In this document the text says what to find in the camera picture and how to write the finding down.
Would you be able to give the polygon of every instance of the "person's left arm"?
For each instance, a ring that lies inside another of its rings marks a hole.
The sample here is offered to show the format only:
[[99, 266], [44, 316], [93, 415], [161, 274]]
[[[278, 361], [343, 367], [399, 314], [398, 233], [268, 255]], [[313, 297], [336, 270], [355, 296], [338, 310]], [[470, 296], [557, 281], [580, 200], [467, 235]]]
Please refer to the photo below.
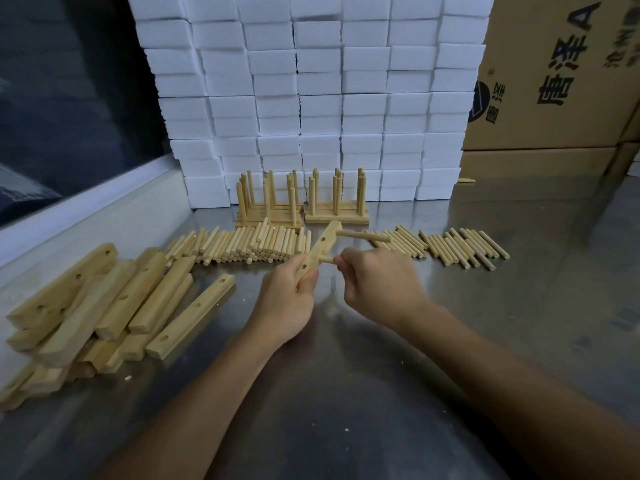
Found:
[[308, 273], [296, 289], [296, 272], [304, 259], [296, 255], [264, 277], [244, 329], [139, 436], [108, 460], [98, 478], [204, 478], [254, 380], [311, 316], [318, 272]]

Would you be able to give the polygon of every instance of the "hand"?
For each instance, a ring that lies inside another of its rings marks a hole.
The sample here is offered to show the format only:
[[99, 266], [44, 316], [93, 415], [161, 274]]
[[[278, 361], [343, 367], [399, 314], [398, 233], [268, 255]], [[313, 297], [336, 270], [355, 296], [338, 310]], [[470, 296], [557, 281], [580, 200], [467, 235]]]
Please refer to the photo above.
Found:
[[314, 309], [318, 270], [304, 275], [296, 288], [296, 273], [306, 257], [306, 254], [292, 256], [262, 279], [248, 326], [260, 330], [275, 349], [300, 333]]
[[345, 249], [333, 262], [344, 276], [344, 300], [369, 320], [395, 330], [432, 306], [415, 266], [397, 251]]

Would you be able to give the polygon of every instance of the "stainless steel tabletop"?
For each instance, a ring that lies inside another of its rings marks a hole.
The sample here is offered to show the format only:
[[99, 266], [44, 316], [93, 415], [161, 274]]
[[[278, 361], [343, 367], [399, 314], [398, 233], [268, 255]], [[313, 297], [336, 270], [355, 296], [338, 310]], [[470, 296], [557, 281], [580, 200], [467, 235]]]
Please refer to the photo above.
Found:
[[[370, 228], [487, 231], [510, 254], [497, 270], [417, 262], [435, 302], [474, 330], [640, 426], [640, 180], [458, 185], [452, 201], [369, 203]], [[231, 228], [234, 209], [199, 210], [176, 235]], [[314, 238], [322, 227], [310, 226]], [[333, 252], [369, 244], [340, 237]], [[221, 273], [236, 287], [172, 363], [126, 363], [76, 381], [0, 423], [6, 479], [84, 478], [196, 377], [246, 322], [273, 265], [197, 267], [189, 296]], [[354, 313], [321, 266], [302, 333], [268, 362], [209, 478], [493, 479], [531, 475], [500, 433], [427, 358]]]

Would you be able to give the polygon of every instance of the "wall of white blocks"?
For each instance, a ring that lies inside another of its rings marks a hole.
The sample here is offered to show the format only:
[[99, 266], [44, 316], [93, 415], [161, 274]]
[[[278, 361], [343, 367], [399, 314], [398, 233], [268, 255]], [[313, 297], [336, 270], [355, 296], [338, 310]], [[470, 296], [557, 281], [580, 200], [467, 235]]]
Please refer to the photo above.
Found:
[[192, 207], [247, 170], [283, 200], [337, 167], [343, 198], [358, 168], [368, 201], [451, 197], [493, 0], [129, 1]]

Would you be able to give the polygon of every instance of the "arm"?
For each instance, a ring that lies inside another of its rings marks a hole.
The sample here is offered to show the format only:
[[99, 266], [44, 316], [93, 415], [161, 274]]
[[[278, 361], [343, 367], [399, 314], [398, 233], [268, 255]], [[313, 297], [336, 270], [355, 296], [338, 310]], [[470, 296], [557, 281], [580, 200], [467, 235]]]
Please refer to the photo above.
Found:
[[295, 286], [305, 255], [265, 276], [244, 329], [146, 430], [108, 461], [100, 479], [204, 478], [229, 423], [271, 355], [307, 324], [317, 271]]
[[431, 303], [408, 258], [348, 249], [335, 263], [344, 275], [347, 304], [430, 357], [541, 477], [640, 478], [634, 434], [608, 411]]

